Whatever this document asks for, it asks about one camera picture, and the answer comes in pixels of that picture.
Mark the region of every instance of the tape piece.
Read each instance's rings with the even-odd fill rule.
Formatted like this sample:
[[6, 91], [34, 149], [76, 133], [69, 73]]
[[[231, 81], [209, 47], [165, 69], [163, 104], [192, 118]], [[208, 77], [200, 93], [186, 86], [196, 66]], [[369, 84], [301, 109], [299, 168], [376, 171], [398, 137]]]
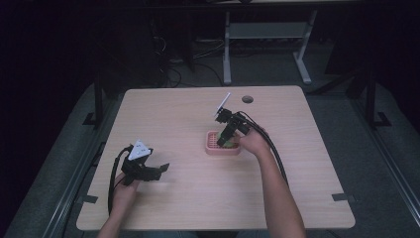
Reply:
[[98, 200], [97, 196], [84, 195], [84, 196], [80, 196], [77, 199], [76, 203], [83, 204], [83, 202], [88, 202], [88, 203], [95, 204], [97, 200]]
[[346, 195], [345, 193], [332, 194], [334, 201], [347, 200], [348, 202], [357, 202], [354, 196]]

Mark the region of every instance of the wooden table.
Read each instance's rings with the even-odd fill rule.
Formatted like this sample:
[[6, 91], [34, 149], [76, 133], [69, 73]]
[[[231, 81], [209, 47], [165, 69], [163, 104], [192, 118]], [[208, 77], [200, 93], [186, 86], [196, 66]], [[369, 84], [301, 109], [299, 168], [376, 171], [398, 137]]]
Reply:
[[[77, 220], [98, 230], [108, 217], [109, 177], [119, 152], [141, 139], [154, 148], [147, 166], [170, 163], [159, 181], [142, 182], [130, 230], [264, 229], [263, 190], [255, 157], [209, 156], [206, 133], [221, 131], [213, 117], [227, 92], [225, 108], [247, 112], [265, 127], [285, 167], [306, 228], [350, 228], [355, 218], [301, 88], [297, 86], [209, 87], [129, 90], [122, 102]], [[242, 97], [254, 102], [246, 104]]]

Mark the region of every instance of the white metal stand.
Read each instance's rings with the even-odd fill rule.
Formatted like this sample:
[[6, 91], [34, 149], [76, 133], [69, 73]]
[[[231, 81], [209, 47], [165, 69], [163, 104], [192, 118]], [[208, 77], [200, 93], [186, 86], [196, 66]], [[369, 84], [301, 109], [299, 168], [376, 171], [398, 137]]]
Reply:
[[231, 63], [229, 59], [229, 43], [231, 39], [274, 39], [274, 38], [301, 38], [302, 45], [299, 51], [293, 53], [297, 68], [305, 84], [310, 84], [311, 78], [306, 70], [303, 56], [311, 36], [317, 11], [312, 11], [307, 22], [290, 23], [231, 23], [230, 13], [226, 13], [225, 25], [225, 54], [223, 56], [224, 83], [232, 83]]

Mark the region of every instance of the floor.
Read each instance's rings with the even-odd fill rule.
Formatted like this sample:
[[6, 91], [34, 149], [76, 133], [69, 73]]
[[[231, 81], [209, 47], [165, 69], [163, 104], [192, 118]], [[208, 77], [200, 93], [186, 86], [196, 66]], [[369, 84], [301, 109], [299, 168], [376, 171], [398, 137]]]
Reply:
[[[197, 56], [202, 49], [197, 47]], [[302, 83], [292, 52], [296, 43], [279, 43], [275, 49], [241, 49], [232, 57], [232, 86], [298, 85], [305, 92], [325, 85], [337, 75], [324, 70], [333, 43], [312, 43], [304, 61], [313, 80]], [[197, 57], [195, 71], [173, 59], [166, 86], [221, 86], [222, 56]], [[307, 230], [307, 237], [420, 237], [419, 225], [401, 196], [388, 168], [391, 156], [413, 193], [420, 195], [420, 136], [399, 111], [392, 95], [377, 86], [376, 111], [384, 112], [391, 127], [373, 130], [364, 119], [365, 96], [349, 99], [344, 83], [322, 95], [308, 95], [307, 101], [319, 127], [339, 180], [347, 195], [356, 225], [350, 229]], [[37, 179], [21, 205], [6, 237], [95, 237], [97, 232], [80, 231], [75, 226], [81, 208], [118, 113], [123, 94], [103, 99], [104, 121], [98, 128], [83, 125], [94, 111], [93, 86], [86, 88], [68, 116]], [[141, 237], [124, 231], [121, 237]]]

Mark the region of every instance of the green object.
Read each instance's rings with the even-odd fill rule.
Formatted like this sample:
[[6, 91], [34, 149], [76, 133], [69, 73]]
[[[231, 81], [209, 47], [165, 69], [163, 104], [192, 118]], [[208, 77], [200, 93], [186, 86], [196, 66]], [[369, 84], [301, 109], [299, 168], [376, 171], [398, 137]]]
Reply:
[[[220, 136], [222, 135], [222, 132], [218, 132], [217, 134], [216, 134], [216, 138], [217, 138], [217, 140], [219, 140], [220, 139]], [[231, 147], [234, 147], [235, 146], [235, 143], [233, 143], [233, 142], [231, 142], [230, 140], [229, 141], [227, 141], [227, 142], [225, 142], [225, 145], [223, 145], [223, 147], [226, 147], [226, 148], [231, 148]]]

